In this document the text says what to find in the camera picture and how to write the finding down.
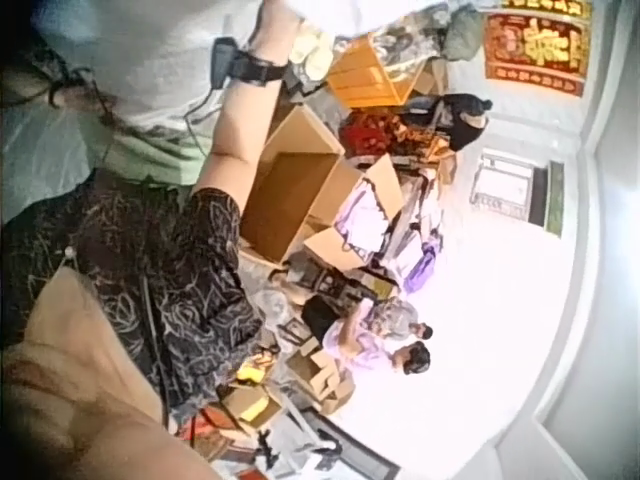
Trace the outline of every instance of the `white fabric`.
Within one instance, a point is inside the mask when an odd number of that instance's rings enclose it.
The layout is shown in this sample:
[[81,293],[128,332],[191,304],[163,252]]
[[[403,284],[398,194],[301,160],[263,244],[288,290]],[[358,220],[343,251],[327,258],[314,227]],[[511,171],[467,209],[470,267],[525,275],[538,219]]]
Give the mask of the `white fabric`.
[[351,193],[336,223],[340,225],[339,230],[346,233],[349,245],[366,252],[380,251],[389,228],[376,194],[371,185],[364,182]]
[[319,29],[355,37],[442,0],[286,0],[289,7]]

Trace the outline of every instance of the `orange box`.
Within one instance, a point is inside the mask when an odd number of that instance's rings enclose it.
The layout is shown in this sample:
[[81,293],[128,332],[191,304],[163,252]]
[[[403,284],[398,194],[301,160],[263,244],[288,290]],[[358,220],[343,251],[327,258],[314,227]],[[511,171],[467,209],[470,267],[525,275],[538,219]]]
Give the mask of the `orange box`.
[[378,60],[371,36],[355,40],[333,64],[327,83],[333,94],[348,108],[404,105],[424,70],[425,62],[407,78],[392,82]]

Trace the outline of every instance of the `black watch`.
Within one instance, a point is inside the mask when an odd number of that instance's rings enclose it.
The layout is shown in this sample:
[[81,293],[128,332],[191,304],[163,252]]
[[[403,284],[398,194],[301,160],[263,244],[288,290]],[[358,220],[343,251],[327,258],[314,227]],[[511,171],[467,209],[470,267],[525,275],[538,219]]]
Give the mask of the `black watch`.
[[229,77],[257,87],[264,87],[269,82],[282,80],[287,67],[288,65],[274,65],[239,50],[231,64]]
[[213,44],[211,87],[221,89],[227,77],[264,87],[269,82],[282,80],[287,68],[288,64],[277,66],[239,50],[233,38],[222,37]]

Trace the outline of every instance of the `open cardboard box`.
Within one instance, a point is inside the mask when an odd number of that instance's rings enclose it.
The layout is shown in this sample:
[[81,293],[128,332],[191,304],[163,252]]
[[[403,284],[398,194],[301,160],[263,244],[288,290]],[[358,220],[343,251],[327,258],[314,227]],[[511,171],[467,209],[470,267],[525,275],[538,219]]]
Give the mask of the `open cardboard box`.
[[340,271],[366,260],[344,248],[334,228],[342,205],[362,180],[373,185],[378,203],[391,221],[404,205],[391,158],[384,155],[360,171],[335,153],[280,154],[254,192],[242,222],[242,236],[257,254],[281,264],[299,242]]
[[[256,404],[266,400],[267,406],[253,420],[246,421],[242,417],[254,408]],[[237,420],[240,427],[249,435],[257,435],[259,430],[266,428],[281,412],[282,405],[275,394],[267,387],[242,387],[234,388],[232,392],[222,399],[222,404]]]
[[322,350],[315,338],[307,340],[287,359],[287,367],[305,393],[315,401],[321,402],[340,385],[336,361]]
[[313,408],[315,408],[321,415],[328,416],[337,412],[346,403],[351,400],[353,393],[356,390],[356,385],[353,382],[353,376],[347,372],[345,378],[342,379],[336,389],[331,392],[322,401],[313,401]]
[[274,159],[279,153],[304,153],[341,156],[344,148],[333,133],[322,123],[313,111],[305,105],[284,106],[276,109],[271,122],[271,130],[265,144],[256,180],[247,201],[241,224],[241,236],[246,241],[240,254],[254,262],[275,268],[282,259],[267,259],[252,245],[255,239],[255,222],[259,222],[251,212],[260,210],[262,202],[260,186],[271,171]]

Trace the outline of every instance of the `black hair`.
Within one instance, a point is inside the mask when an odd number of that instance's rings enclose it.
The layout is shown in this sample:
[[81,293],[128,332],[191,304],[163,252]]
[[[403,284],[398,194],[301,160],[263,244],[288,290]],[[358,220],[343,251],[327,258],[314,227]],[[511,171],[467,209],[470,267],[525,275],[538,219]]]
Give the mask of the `black hair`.
[[409,360],[404,362],[402,366],[405,375],[424,373],[429,370],[431,366],[431,354],[424,343],[416,342],[411,345],[409,355]]
[[423,340],[429,340],[431,337],[433,337],[433,328],[431,328],[426,323],[422,323],[421,325],[424,325],[424,332],[422,332],[421,338]]

